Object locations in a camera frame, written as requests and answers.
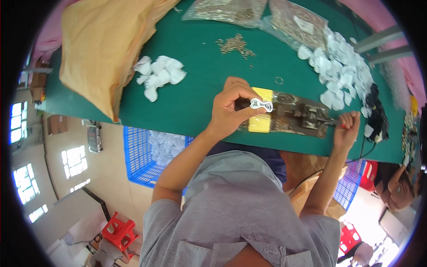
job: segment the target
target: red chair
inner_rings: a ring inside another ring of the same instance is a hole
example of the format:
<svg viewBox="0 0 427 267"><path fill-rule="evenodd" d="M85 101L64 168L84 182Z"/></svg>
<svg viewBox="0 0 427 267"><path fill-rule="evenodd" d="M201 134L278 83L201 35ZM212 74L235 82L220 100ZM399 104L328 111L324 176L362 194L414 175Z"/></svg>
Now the red chair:
<svg viewBox="0 0 427 267"><path fill-rule="evenodd" d="M114 216L111 220L108 221L107 225L102 230L103 238L107 239L116 247L120 249L121 252L125 251L130 244L132 244L139 235L134 235L133 228L135 227L135 222L128 220L126 223L120 221L116 218L117 212L114 212ZM110 233L108 231L109 226L113 226L114 231Z"/></svg>
<svg viewBox="0 0 427 267"><path fill-rule="evenodd" d="M339 249L344 252L344 254L360 242L362 242L362 238L360 238L359 233L351 223L342 228Z"/></svg>
<svg viewBox="0 0 427 267"><path fill-rule="evenodd" d="M375 191L374 180L377 175L378 162L367 160L359 186L368 191Z"/></svg>

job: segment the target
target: dark blue shorts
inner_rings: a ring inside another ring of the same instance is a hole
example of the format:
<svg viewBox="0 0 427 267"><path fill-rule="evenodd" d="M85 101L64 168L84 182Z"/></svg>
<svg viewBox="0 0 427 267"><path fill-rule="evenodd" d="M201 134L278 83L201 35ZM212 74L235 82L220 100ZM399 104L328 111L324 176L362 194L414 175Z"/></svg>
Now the dark blue shorts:
<svg viewBox="0 0 427 267"><path fill-rule="evenodd" d="M264 147L253 147L241 144L218 142L208 153L208 156L215 155L230 150L240 150L254 153L258 157L262 158L267 165L271 168L274 174L279 180L284 183L286 182L286 165L282 157L280 157L279 150L264 148Z"/></svg>

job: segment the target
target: green table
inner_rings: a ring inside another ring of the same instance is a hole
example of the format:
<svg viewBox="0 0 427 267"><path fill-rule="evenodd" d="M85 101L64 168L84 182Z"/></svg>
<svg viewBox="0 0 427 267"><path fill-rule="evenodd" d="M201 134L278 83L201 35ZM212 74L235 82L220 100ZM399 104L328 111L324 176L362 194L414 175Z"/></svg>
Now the green table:
<svg viewBox="0 0 427 267"><path fill-rule="evenodd" d="M295 2L329 20L329 27L340 32L347 40L357 37L356 30L360 38L366 38L366 34L357 29L347 17L324 3L312 0ZM185 11L191 3L192 0L183 0L177 7ZM153 60L160 55L176 58L185 65L187 77L177 85L168 84L158 89L158 100L150 103L144 97L144 87L136 83L138 75L135 75L123 90L119 114L123 125L196 136L207 126L214 96L222 90L228 76L244 78L251 86L317 101L319 95L326 90L326 87L319 83L318 74L308 62L298 59L296 51L272 35L259 29L246 29L217 21L181 21L182 14L171 10L158 22L157 32L144 45L141 56L147 55ZM219 52L215 41L233 37L238 32L243 35L247 42L246 47L252 50L256 57L244 60L236 51L225 55ZM59 49L51 58L53 72L49 75L46 85L46 111L111 122L85 98L61 84L58 78L60 63ZM249 64L253 64L253 69L249 68ZM390 121L390 139L378 144L367 158L400 163L403 157L401 136L404 112L394 108L390 89L379 74L378 67L371 72L380 89L380 100ZM283 85L274 82L276 76L283 78ZM360 110L360 107L361 102L357 98L352 101L350 107L346 106L344 111ZM336 117L340 113L331 111L330 115ZM328 156L332 139L333 129L330 128L325 139L279 132L235 132L225 141ZM360 156L362 139L363 127L360 128L358 140L349 153L350 159ZM371 148L372 144L365 143L363 154Z"/></svg>

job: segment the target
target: yellow object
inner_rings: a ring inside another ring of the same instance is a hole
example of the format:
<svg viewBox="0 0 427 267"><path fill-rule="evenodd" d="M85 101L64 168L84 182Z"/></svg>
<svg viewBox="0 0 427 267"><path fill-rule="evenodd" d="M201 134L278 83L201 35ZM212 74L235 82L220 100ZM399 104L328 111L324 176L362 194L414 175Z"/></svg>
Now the yellow object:
<svg viewBox="0 0 427 267"><path fill-rule="evenodd" d="M418 114L418 101L415 96L411 96L411 104L412 113L414 114L414 116L416 116Z"/></svg>
<svg viewBox="0 0 427 267"><path fill-rule="evenodd" d="M252 87L252 89L263 98L263 101L273 101L273 91ZM271 115L259 114L249 119L248 131L249 132L270 132Z"/></svg>
<svg viewBox="0 0 427 267"><path fill-rule="evenodd" d="M61 82L118 122L123 87L142 45L178 1L80 0L68 6L61 18Z"/></svg>

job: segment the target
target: blue plastic basket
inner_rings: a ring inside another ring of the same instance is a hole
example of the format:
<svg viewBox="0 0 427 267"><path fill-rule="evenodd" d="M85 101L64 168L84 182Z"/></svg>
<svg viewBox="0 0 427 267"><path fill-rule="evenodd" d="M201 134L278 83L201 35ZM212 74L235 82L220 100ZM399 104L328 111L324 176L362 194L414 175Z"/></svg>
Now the blue plastic basket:
<svg viewBox="0 0 427 267"><path fill-rule="evenodd" d="M125 147L125 162L128 180L139 185L154 188L159 175L165 166L157 165L151 159L151 145L148 143L149 130L123 127L123 142ZM193 137L185 137L187 147Z"/></svg>
<svg viewBox="0 0 427 267"><path fill-rule="evenodd" d="M364 159L349 163L344 177L338 181L333 198L341 204L345 211L350 207L359 188L365 164L366 160Z"/></svg>

